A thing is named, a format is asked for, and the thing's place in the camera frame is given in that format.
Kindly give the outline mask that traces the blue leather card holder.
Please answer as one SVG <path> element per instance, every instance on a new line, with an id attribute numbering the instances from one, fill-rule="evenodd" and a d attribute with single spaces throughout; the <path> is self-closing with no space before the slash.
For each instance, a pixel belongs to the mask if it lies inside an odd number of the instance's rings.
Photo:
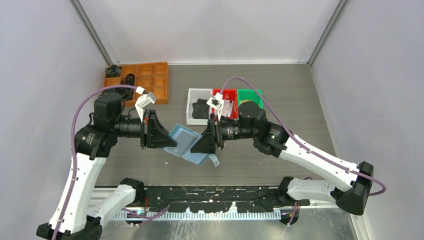
<path id="1" fill-rule="evenodd" d="M 176 141 L 176 147 L 164 147 L 165 152 L 182 158 L 192 164 L 200 165 L 206 160 L 211 160 L 213 165 L 217 167 L 220 164 L 218 157 L 209 153 L 191 153 L 190 149 L 201 138 L 201 134 L 195 132 L 181 124 L 176 124 L 168 134 Z"/>

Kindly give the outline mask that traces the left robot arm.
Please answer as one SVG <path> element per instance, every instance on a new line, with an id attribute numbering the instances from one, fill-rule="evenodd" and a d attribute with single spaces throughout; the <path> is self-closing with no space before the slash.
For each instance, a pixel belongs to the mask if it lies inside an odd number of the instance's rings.
<path id="1" fill-rule="evenodd" d="M 124 116 L 124 102 L 117 93 L 101 94 L 94 102 L 90 122 L 71 131 L 72 163 L 65 188 L 52 218 L 38 226 L 36 235 L 46 240 L 98 240 L 108 222 L 124 207 L 147 201 L 142 181 L 125 178 L 113 193 L 89 208 L 95 183 L 112 147 L 120 137 L 137 138 L 143 149 L 175 147 L 154 110 L 152 92 L 138 90 L 137 118 Z"/>

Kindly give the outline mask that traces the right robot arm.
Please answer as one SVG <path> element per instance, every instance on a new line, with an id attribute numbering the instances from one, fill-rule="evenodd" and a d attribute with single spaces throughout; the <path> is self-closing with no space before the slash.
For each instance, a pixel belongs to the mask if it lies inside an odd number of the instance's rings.
<path id="1" fill-rule="evenodd" d="M 290 130 L 269 121 L 266 111 L 253 101 L 239 106 L 237 120 L 211 114 L 190 152 L 215 154 L 226 141 L 239 139 L 252 139 L 259 152 L 296 163 L 322 177 L 321 180 L 284 177 L 276 191 L 276 198 L 283 206 L 319 200 L 335 203 L 353 215 L 364 214 L 372 187 L 373 165 L 365 161 L 351 163 L 306 143 Z"/>

